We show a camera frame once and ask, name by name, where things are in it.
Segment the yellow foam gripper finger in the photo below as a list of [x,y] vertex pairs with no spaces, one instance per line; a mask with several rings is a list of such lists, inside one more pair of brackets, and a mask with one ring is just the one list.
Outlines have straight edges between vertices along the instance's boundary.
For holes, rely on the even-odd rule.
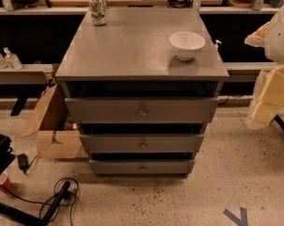
[[245,44],[253,47],[263,47],[269,22],[259,27],[255,32],[251,33],[245,38]]
[[261,71],[253,90],[253,100],[245,124],[252,130],[268,126],[284,106],[284,65]]

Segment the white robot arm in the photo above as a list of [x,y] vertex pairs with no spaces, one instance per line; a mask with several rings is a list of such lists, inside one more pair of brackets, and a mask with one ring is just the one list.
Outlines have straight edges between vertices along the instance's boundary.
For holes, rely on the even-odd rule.
[[265,56],[277,64],[270,72],[261,71],[255,83],[245,123],[258,130],[268,126],[284,106],[284,5],[270,22],[248,35],[245,44],[262,47]]

